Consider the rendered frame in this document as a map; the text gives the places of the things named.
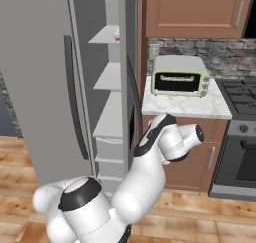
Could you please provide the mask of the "white freezer shelf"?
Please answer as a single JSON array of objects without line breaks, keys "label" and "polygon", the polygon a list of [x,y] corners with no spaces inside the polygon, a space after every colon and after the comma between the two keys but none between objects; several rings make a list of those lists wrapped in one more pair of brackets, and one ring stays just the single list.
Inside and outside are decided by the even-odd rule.
[{"label": "white freezer shelf", "polygon": [[103,27],[90,41],[91,44],[114,44],[118,40],[114,37],[114,32],[117,29],[115,25],[106,25]]},{"label": "white freezer shelf", "polygon": [[94,85],[94,90],[121,90],[121,65],[109,62]]},{"label": "white freezer shelf", "polygon": [[111,92],[93,133],[94,137],[122,138],[122,98]]}]

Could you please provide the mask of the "white freezer drawer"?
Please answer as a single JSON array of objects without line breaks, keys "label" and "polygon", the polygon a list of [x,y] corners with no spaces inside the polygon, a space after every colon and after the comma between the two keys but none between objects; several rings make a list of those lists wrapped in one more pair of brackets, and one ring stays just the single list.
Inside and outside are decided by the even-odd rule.
[{"label": "white freezer drawer", "polygon": [[124,177],[124,163],[121,161],[110,161],[100,159],[97,161],[99,166],[99,177],[107,178],[123,178]]},{"label": "white freezer drawer", "polygon": [[97,138],[97,158],[111,161],[123,160],[123,140],[114,138]]}]

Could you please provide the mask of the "brown base cupboard door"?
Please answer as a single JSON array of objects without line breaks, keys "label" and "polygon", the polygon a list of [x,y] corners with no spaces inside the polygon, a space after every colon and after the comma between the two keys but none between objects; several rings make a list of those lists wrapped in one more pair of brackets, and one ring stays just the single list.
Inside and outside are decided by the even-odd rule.
[{"label": "brown base cupboard door", "polygon": [[[197,192],[207,192],[213,177],[218,154],[227,126],[226,119],[177,117],[178,125],[198,124],[204,133],[204,142],[193,148],[188,156],[178,162],[172,162],[164,167],[166,188]],[[208,163],[216,147],[212,167]]]}]

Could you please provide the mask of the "grey fridge door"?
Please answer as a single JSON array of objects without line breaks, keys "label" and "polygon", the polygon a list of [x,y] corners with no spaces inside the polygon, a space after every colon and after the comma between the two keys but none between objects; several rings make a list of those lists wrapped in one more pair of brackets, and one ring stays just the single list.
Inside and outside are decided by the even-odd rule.
[{"label": "grey fridge door", "polygon": [[138,142],[138,118],[128,78],[127,55],[137,82],[138,64],[138,0],[119,0],[120,62],[124,171],[130,169],[133,151]]}]

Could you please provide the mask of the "grey freezer door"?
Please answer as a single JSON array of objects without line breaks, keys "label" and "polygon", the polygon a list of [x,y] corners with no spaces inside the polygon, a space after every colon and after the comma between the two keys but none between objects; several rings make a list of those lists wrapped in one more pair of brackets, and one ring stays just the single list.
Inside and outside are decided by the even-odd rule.
[{"label": "grey freezer door", "polygon": [[[81,155],[71,116],[65,35],[72,38],[76,98],[88,160]],[[0,0],[0,71],[39,183],[91,176],[68,0]]]}]

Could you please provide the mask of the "pale green toaster oven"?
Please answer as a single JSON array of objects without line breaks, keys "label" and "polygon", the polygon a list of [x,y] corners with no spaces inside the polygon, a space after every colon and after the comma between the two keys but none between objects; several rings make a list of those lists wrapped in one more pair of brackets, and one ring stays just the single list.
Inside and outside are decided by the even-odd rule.
[{"label": "pale green toaster oven", "polygon": [[151,93],[205,97],[210,76],[203,60],[198,56],[160,55],[154,59],[151,74]]}]

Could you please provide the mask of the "grey fridge body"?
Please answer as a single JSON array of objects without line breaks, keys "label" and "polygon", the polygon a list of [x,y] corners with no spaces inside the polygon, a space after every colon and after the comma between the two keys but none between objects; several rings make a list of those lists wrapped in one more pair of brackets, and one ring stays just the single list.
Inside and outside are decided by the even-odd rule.
[{"label": "grey fridge body", "polygon": [[122,179],[99,177],[97,161],[97,138],[93,133],[111,92],[94,90],[94,85],[109,62],[120,64],[120,42],[114,44],[91,44],[89,41],[106,25],[119,26],[119,0],[69,0],[74,31],[79,76],[84,97],[94,175],[105,192],[113,193]]}]

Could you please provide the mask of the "grey stove with oven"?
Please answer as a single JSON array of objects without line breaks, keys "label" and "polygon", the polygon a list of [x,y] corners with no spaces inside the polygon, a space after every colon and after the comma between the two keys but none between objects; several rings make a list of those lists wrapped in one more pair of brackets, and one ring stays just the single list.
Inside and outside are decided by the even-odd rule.
[{"label": "grey stove with oven", "polygon": [[256,79],[217,79],[232,114],[209,197],[256,202]]}]

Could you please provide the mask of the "black extractor hood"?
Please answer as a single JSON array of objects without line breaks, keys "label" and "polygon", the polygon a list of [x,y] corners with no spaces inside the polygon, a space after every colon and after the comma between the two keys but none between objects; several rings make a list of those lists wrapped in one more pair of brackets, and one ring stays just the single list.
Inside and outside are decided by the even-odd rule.
[{"label": "black extractor hood", "polygon": [[250,2],[243,37],[245,39],[256,38],[256,0],[251,0]]}]

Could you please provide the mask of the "beige wall socket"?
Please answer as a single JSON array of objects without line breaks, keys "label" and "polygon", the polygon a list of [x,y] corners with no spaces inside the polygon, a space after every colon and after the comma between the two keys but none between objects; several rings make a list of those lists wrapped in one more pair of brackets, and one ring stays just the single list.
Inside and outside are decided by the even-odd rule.
[{"label": "beige wall socket", "polygon": [[153,60],[156,56],[159,55],[160,45],[159,44],[151,44],[149,47],[149,59]]}]

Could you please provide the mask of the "brown wall cupboard door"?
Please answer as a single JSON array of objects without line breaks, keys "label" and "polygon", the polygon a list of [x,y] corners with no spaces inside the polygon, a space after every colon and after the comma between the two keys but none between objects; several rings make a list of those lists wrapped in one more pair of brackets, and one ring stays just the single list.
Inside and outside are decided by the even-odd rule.
[{"label": "brown wall cupboard door", "polygon": [[150,38],[240,39],[251,0],[147,0],[146,35]]}]

